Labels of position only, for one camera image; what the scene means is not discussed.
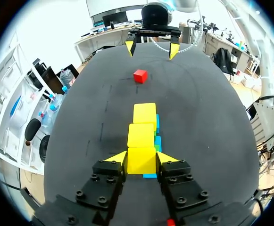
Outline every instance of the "backpack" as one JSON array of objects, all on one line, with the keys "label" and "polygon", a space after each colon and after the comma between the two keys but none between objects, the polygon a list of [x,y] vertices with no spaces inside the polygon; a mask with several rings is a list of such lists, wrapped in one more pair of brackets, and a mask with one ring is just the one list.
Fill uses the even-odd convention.
[{"label": "backpack", "polygon": [[219,48],[215,54],[213,54],[213,62],[221,69],[222,72],[234,75],[231,55],[225,48]]}]

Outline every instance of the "red object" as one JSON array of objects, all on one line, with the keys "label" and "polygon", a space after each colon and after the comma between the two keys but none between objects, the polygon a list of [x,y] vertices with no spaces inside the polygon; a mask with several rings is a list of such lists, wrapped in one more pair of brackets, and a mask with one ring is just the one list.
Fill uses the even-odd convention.
[{"label": "red object", "polygon": [[144,83],[146,82],[147,78],[148,73],[145,70],[139,69],[133,74],[133,79],[135,80],[135,82]]},{"label": "red object", "polygon": [[175,226],[174,220],[172,219],[167,220],[167,226]]}]

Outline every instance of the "black tabletop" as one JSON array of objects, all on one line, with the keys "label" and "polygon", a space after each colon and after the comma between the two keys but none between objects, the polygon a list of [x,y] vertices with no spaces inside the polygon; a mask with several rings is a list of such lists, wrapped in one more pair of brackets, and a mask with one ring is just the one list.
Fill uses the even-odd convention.
[{"label": "black tabletop", "polygon": [[[134,82],[137,69],[148,71],[146,83]],[[133,105],[151,102],[160,116],[163,152],[191,165],[211,204],[252,196],[259,167],[254,134],[228,80],[195,47],[169,61],[168,53],[144,43],[133,57],[126,46],[97,53],[69,90],[47,150],[45,199],[60,194],[75,201],[97,160],[127,150]],[[168,217],[156,179],[129,175],[110,225],[166,225]]]}]

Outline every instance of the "plastic bottle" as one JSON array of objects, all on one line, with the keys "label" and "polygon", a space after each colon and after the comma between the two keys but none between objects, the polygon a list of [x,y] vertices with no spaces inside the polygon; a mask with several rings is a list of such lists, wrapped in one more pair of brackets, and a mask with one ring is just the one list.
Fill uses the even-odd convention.
[{"label": "plastic bottle", "polygon": [[59,107],[50,105],[50,107],[44,112],[39,112],[39,116],[42,118],[42,126],[45,128],[47,133],[51,133],[55,119],[58,113]]},{"label": "plastic bottle", "polygon": [[65,93],[64,96],[65,96],[68,93],[69,90],[67,89],[66,86],[63,86],[62,87],[62,91],[64,91],[64,93]]},{"label": "plastic bottle", "polygon": [[63,100],[64,100],[64,95],[62,95],[62,94],[55,94],[55,95],[50,94],[50,98],[51,98],[50,104],[54,105],[57,109],[59,109],[62,102],[63,102]]}]

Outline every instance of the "plastic bag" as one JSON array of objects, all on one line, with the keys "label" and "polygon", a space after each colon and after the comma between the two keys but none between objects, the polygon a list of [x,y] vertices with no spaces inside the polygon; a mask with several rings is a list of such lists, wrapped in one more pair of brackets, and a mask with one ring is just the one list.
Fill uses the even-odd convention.
[{"label": "plastic bag", "polygon": [[70,89],[75,81],[75,77],[73,76],[71,70],[66,69],[65,71],[63,71],[63,70],[61,71],[60,80],[64,86],[66,86],[68,89]]}]

